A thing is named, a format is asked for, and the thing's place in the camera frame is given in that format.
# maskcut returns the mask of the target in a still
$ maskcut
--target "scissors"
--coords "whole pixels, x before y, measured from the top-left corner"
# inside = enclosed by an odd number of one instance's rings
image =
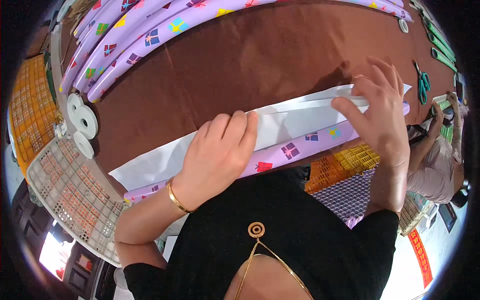
[[[427,91],[430,91],[430,78],[426,72],[420,72],[419,65],[415,60],[412,60],[419,77],[419,100],[422,105],[427,103]]]

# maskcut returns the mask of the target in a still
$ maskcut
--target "gold bracelet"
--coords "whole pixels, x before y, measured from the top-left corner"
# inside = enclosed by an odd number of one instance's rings
[[[190,213],[193,213],[195,210],[188,210],[186,209],[185,207],[183,207],[182,204],[180,204],[180,202],[178,201],[177,197],[175,197],[175,195],[173,194],[173,191],[172,191],[172,181],[173,181],[173,177],[170,178],[168,181],[167,181],[167,191],[168,191],[168,195],[170,196],[170,199],[172,200],[173,203],[175,203],[176,206],[179,207],[179,209],[183,210],[184,212],[186,212],[187,214],[190,214]]]

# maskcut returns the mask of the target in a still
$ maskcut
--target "pink shirt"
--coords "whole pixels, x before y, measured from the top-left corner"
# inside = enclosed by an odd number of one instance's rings
[[[415,173],[408,170],[407,191],[418,193],[435,203],[450,202],[455,193],[453,160],[462,163],[461,137],[461,127],[454,127],[452,144],[441,135],[437,137],[419,169]]]

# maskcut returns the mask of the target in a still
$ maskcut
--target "green scissors handle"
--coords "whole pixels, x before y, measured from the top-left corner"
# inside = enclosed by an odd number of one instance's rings
[[[426,72],[419,74],[419,99],[423,105],[427,103],[427,91],[430,91],[430,78]]]

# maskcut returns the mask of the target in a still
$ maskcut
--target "circular pendant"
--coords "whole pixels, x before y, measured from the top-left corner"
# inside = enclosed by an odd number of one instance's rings
[[[265,233],[265,226],[260,222],[253,222],[248,226],[248,234],[252,238],[259,238]]]

